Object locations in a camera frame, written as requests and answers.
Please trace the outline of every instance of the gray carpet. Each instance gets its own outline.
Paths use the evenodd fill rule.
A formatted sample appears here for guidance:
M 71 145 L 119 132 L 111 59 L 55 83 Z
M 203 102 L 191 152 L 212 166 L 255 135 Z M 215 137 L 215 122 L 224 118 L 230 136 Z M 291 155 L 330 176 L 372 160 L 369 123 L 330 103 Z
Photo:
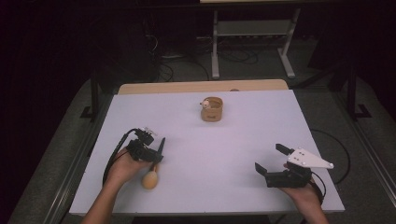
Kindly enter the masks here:
M 279 42 L 266 44 L 261 48 L 262 50 L 254 49 L 258 61 L 254 63 L 255 60 L 252 58 L 251 64 L 227 60 L 230 59 L 231 54 L 235 57 L 244 57 L 245 53 L 240 48 L 224 51 L 224 57 L 228 56 L 228 58 L 219 58 L 220 79 L 282 78 L 290 86 L 295 85 L 318 72 L 316 69 L 307 68 L 315 44 L 315 40 L 292 42 L 289 57 L 297 75 L 295 79 L 286 78 L 276 52 Z M 210 54 L 204 53 L 166 64 L 174 70 L 173 81 L 202 81 L 206 80 L 206 72 L 210 75 L 210 63 Z M 168 68 L 163 67 L 162 77 L 158 81 L 164 82 L 169 78 L 169 74 L 166 74 L 169 71 L 166 69 Z M 312 135 L 322 157 L 337 164 L 336 168 L 330 171 L 334 182 L 347 170 L 347 156 L 341 145 L 329 134 L 336 137 L 350 154 L 350 173 L 337 185 L 346 211 L 329 214 L 328 218 L 331 223 L 393 223 L 396 220 L 395 206 L 377 178 L 366 151 L 367 146 L 361 141 L 359 130 L 363 131 L 389 174 L 396 178 L 396 164 L 393 162 L 396 156 L 394 150 L 396 124 L 375 99 L 373 90 L 361 80 L 358 80 L 357 103 L 366 105 L 373 117 L 359 119 L 358 122 L 350 120 L 343 108 L 345 91 L 339 93 L 328 91 L 326 84 L 330 78 L 331 76 L 325 77 L 307 89 L 295 91 L 309 127 L 319 130 L 319 132 L 313 131 Z M 42 162 L 21 197 L 10 223 L 59 223 L 61 220 L 62 223 L 79 223 L 81 221 L 81 217 L 66 212 L 73 201 L 74 192 L 88 161 L 86 153 L 91 149 L 103 122 L 101 119 L 90 122 L 89 119 L 79 117 L 84 107 L 91 103 L 89 88 L 90 83 L 87 82 L 77 92 Z M 100 100 L 101 111 L 105 114 L 111 96 L 101 93 Z M 83 151 L 83 159 L 74 161 L 81 151 Z M 70 168 L 73 168 L 71 166 L 76 164 L 78 168 L 72 173 L 74 180 L 65 185 L 64 177 L 70 175 Z M 270 219 L 272 223 L 276 223 L 280 217 L 281 215 L 271 215 Z M 132 220 L 132 217 L 114 217 L 113 223 L 131 223 Z M 279 223 L 299 223 L 300 220 L 300 215 L 289 214 Z

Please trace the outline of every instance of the dark floor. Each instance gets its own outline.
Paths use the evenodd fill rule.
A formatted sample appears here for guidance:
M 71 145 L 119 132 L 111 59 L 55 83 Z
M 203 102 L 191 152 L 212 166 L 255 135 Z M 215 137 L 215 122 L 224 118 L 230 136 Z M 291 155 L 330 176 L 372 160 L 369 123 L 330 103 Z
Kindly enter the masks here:
M 221 80 L 232 79 L 285 79 L 290 87 L 320 72 L 308 68 L 315 39 L 293 40 L 289 58 L 296 73 L 295 79 L 285 76 L 276 48 L 282 39 L 243 40 L 243 44 L 226 47 L 240 40 L 225 39 L 219 60 Z M 163 65 L 158 82 L 205 81 L 210 79 L 210 39 L 200 40 L 199 53 L 185 55 L 169 49 L 162 55 Z M 339 182 L 347 170 L 347 154 L 351 159 L 348 176 L 336 184 L 346 207 L 343 213 L 329 214 L 331 223 L 391 223 L 396 220 L 394 199 L 384 188 L 379 176 L 384 175 L 381 165 L 391 178 L 396 178 L 396 123 L 377 101 L 373 90 L 358 79 L 357 105 L 365 105 L 371 118 L 353 121 L 346 113 L 346 88 L 329 91 L 327 84 L 332 74 L 305 89 L 295 90 L 308 126 L 317 142 L 322 157 L 336 161 L 340 167 L 331 171 L 334 183 Z M 100 131 L 111 94 L 100 94 L 100 115 L 95 122 L 81 119 L 84 107 L 91 104 L 90 82 L 77 92 L 68 107 L 56 134 L 35 171 L 28 188 L 15 209 L 11 223 L 79 223 L 81 217 L 67 214 L 69 204 L 88 162 L 87 153 Z M 271 215 L 276 223 L 281 215 Z M 114 223 L 130 223 L 132 217 L 114 217 Z M 299 223 L 298 214 L 286 215 L 279 223 Z

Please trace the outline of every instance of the white metal stand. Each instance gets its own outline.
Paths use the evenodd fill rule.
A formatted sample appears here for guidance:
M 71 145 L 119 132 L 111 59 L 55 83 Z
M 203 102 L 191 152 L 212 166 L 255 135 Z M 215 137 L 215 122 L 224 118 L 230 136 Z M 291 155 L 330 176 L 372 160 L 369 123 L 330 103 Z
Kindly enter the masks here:
M 286 42 L 283 45 L 283 48 L 278 49 L 278 53 L 288 78 L 295 78 L 295 74 L 290 65 L 287 53 L 299 15 L 300 9 L 297 8 L 295 9 L 293 18 L 291 20 L 219 21 L 218 12 L 215 11 L 213 20 L 212 78 L 220 78 L 218 36 L 232 35 L 285 35 Z

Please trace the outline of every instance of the brown container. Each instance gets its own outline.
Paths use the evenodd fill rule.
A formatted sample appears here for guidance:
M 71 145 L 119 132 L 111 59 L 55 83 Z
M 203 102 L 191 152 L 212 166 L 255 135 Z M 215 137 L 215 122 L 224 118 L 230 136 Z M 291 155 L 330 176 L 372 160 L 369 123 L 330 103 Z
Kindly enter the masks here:
M 219 97 L 210 96 L 204 99 L 209 101 L 209 107 L 202 108 L 201 118 L 204 121 L 215 122 L 221 120 L 223 102 Z

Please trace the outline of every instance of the human arm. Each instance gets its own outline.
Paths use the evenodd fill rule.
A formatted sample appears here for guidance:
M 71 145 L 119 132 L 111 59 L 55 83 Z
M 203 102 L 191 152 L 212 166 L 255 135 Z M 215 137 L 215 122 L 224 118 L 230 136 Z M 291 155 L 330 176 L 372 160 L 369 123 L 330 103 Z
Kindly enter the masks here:
M 309 224 L 328 224 L 326 216 L 321 209 L 315 189 L 307 184 L 303 188 L 279 188 L 288 194 L 296 205 L 298 211 Z
M 147 166 L 149 166 L 149 162 L 134 161 L 127 150 L 122 149 L 108 172 L 105 184 L 81 223 L 110 223 L 111 213 L 120 188 L 132 179 L 141 168 Z

